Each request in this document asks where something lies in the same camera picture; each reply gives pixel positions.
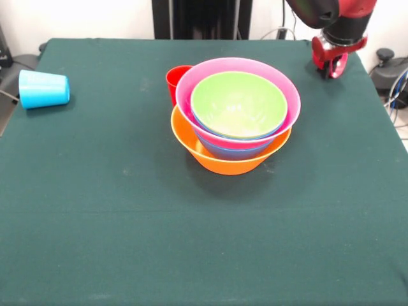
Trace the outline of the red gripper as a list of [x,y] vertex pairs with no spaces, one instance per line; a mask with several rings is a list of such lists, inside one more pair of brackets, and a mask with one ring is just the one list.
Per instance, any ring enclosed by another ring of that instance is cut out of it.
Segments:
[[333,45],[327,41],[323,35],[313,37],[312,60],[317,66],[317,72],[322,79],[330,78],[330,65],[325,64],[343,54],[350,54],[362,49],[367,44],[367,36],[353,45]]

